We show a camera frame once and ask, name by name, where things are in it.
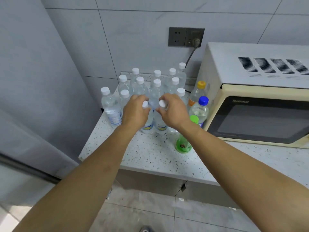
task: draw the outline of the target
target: white terrazzo counter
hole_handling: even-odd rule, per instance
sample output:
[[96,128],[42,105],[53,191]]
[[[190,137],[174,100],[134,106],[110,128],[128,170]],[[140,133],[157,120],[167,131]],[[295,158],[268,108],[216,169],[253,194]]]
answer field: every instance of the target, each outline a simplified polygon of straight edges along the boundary
[[[87,158],[113,130],[106,114],[103,113],[79,159],[83,161]],[[188,154],[180,154],[175,150],[177,138],[178,134],[175,133],[159,135],[138,131],[125,152],[120,168],[219,185],[194,149]],[[228,143],[309,188],[309,149]]]

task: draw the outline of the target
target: microwave window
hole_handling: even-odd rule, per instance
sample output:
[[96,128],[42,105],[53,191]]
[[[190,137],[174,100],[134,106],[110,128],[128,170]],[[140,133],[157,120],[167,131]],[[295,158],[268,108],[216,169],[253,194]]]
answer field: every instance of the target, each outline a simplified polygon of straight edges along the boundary
[[309,127],[309,110],[235,105],[218,132],[289,139]]

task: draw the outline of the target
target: white microwave oven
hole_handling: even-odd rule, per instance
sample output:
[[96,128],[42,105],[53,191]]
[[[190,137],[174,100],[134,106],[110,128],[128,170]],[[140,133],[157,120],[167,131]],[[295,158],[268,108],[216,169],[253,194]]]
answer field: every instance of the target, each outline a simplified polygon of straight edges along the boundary
[[309,148],[309,46],[213,43],[203,128],[227,141]]

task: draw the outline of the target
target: microwave door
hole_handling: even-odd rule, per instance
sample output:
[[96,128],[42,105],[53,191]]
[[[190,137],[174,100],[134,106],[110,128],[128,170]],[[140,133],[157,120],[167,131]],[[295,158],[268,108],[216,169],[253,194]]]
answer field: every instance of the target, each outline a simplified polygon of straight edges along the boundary
[[291,144],[309,134],[309,102],[229,96],[208,132],[222,138]]

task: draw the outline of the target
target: person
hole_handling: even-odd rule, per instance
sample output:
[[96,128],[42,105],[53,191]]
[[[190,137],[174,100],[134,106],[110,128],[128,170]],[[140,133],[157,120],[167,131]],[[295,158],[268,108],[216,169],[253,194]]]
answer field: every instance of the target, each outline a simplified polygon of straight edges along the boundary
[[[168,102],[167,110],[157,109],[164,122],[191,143],[214,178],[262,232],[309,231],[306,187],[191,122],[185,104],[176,94],[167,93],[161,99]],[[145,100],[148,98],[144,95],[131,97],[124,108],[122,124],[53,187],[14,232],[89,230],[129,142],[147,121],[150,108],[142,108]]]

